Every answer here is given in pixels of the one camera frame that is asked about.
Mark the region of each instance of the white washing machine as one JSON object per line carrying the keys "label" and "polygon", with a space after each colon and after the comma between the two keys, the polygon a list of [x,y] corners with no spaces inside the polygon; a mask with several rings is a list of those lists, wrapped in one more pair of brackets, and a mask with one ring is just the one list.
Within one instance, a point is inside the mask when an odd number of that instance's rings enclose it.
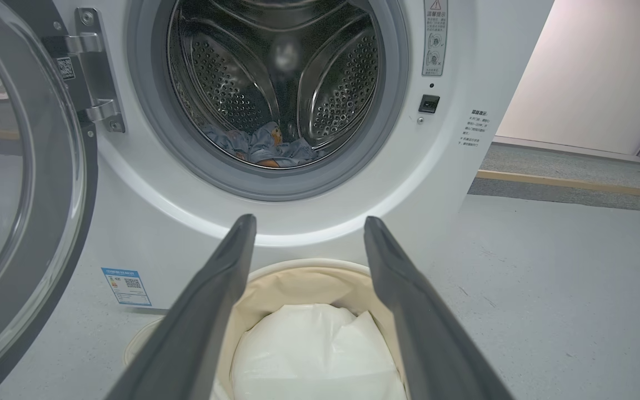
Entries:
{"label": "white washing machine", "polygon": [[0,0],[0,380],[84,243],[163,309],[246,213],[252,270],[366,265],[367,216],[440,263],[551,5]]}

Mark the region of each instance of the white plastic bag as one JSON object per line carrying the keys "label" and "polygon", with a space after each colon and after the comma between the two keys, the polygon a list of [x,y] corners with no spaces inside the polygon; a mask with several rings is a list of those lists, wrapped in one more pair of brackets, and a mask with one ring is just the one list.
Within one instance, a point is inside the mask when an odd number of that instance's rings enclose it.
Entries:
{"label": "white plastic bag", "polygon": [[233,357],[235,400],[406,400],[369,312],[283,306],[246,332]]}

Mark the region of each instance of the laundry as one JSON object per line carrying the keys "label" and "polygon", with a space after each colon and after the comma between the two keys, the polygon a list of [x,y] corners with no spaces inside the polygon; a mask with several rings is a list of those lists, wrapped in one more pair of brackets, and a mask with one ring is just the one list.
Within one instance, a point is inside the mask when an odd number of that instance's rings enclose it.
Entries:
{"label": "laundry", "polygon": [[283,142],[276,122],[268,122],[252,134],[241,130],[224,131],[210,124],[203,126],[202,132],[228,154],[264,167],[296,167],[323,155],[313,150],[303,138]]}

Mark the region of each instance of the stainless steel drum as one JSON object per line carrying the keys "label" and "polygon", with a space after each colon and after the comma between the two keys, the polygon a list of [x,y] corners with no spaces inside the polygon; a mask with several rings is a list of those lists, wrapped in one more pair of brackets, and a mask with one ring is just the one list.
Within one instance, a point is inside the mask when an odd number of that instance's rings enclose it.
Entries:
{"label": "stainless steel drum", "polygon": [[168,32],[177,98],[200,134],[277,122],[326,157],[362,127],[381,70],[370,13],[338,0],[180,0]]}

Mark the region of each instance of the washing machine opening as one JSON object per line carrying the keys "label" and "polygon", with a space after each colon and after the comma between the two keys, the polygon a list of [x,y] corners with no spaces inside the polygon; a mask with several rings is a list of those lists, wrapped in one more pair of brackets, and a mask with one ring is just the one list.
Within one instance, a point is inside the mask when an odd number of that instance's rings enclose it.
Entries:
{"label": "washing machine opening", "polygon": [[196,134],[241,162],[297,168],[361,135],[380,48],[371,13],[341,0],[180,0],[168,68]]}

